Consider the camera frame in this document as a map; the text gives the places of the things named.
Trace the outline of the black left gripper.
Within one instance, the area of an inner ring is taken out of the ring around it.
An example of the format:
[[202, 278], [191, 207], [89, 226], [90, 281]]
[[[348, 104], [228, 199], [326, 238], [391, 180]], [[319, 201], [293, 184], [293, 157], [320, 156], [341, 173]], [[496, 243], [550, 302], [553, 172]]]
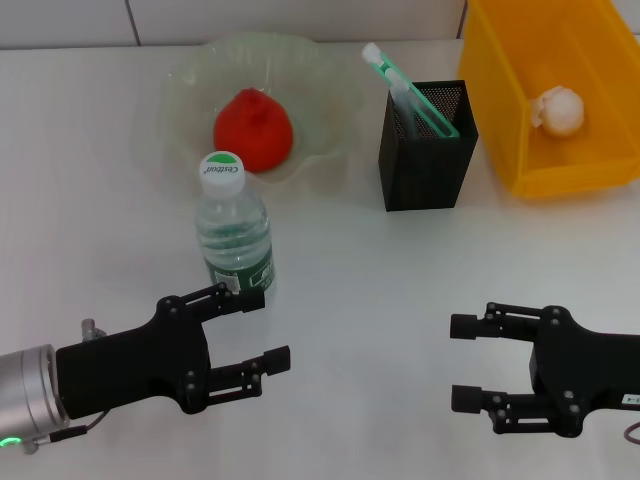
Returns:
[[79, 419], [167, 397], [192, 415], [208, 405], [260, 397], [263, 375], [290, 370], [290, 348], [209, 371], [202, 323], [264, 307], [260, 287], [233, 293], [226, 283], [217, 283], [181, 298], [162, 299], [152, 319], [138, 328], [57, 350], [58, 389], [66, 413]]

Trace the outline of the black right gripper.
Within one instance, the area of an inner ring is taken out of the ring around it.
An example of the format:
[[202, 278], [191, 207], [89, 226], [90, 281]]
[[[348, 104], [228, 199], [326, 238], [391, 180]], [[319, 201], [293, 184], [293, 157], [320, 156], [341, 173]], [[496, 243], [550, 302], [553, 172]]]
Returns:
[[594, 411], [639, 409], [639, 337], [588, 330], [564, 307], [489, 302], [482, 318], [452, 314], [450, 338], [533, 343], [532, 387], [543, 395], [452, 386], [452, 411], [486, 411], [496, 434], [556, 433], [575, 438]]

